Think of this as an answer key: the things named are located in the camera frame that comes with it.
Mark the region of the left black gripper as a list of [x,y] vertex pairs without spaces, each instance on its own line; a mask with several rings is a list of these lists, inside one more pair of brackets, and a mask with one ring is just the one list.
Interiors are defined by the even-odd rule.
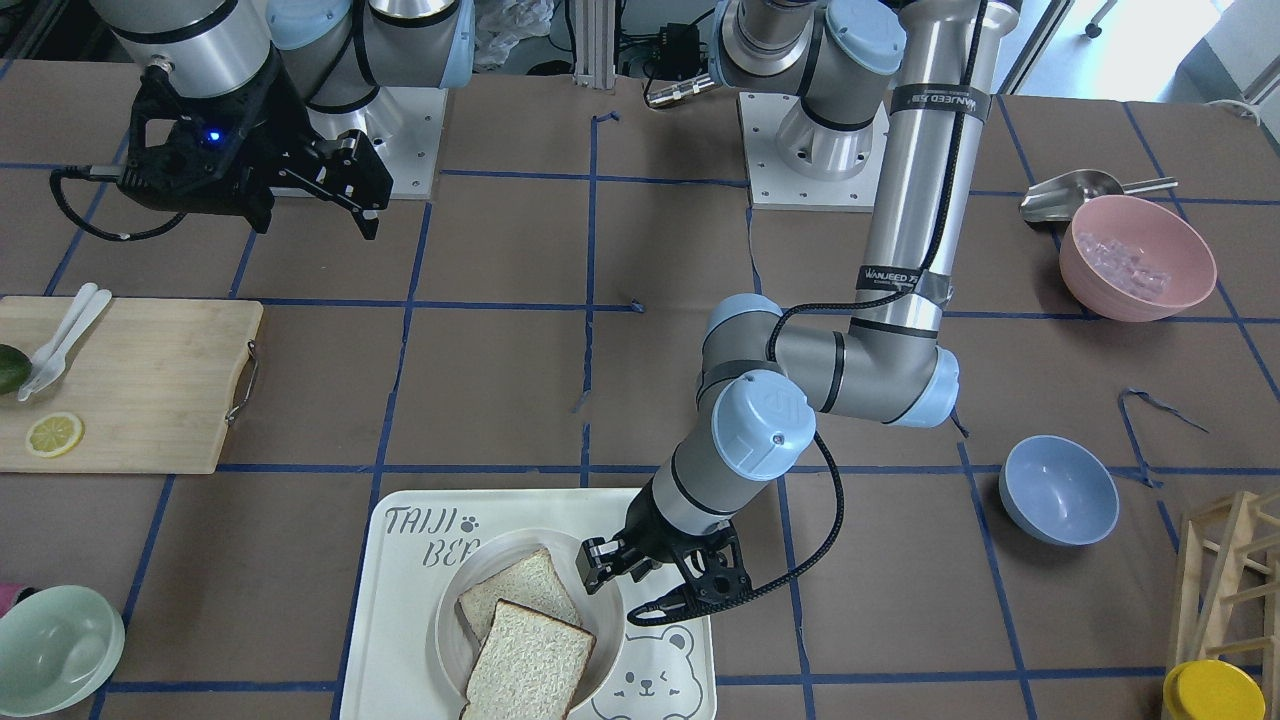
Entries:
[[589,594],[613,579],[627,577],[639,583],[655,571],[673,573],[666,593],[627,611],[626,620],[634,626],[685,623],[753,601],[753,579],[731,521],[716,524],[708,536],[677,530],[654,543],[623,532],[608,539],[588,538],[580,544],[575,566]]

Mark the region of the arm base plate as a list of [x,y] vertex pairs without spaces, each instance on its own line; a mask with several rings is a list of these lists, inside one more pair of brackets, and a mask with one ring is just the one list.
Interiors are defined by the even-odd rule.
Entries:
[[311,104],[308,115],[329,140],[362,131],[392,176],[392,199],[429,200],[449,95],[447,88],[380,87],[347,105]]
[[754,208],[873,211],[890,129],[884,106],[869,126],[836,131],[796,96],[741,92],[739,118]]

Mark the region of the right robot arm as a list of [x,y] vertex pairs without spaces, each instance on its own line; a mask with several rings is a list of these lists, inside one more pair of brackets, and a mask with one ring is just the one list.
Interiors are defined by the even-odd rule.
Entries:
[[140,65],[125,158],[65,176],[114,184],[170,219],[238,217],[257,233],[282,191],[346,211],[365,240],[412,178],[422,119],[393,88],[461,88],[471,1],[96,1]]

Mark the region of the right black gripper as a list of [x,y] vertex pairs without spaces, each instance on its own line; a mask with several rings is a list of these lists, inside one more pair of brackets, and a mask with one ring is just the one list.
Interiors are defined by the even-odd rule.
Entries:
[[280,65],[264,65],[216,97],[184,97],[172,70],[148,65],[131,109],[118,188],[155,211],[244,218],[269,232],[275,190],[301,190],[344,209],[374,241],[393,179],[371,140],[312,127]]

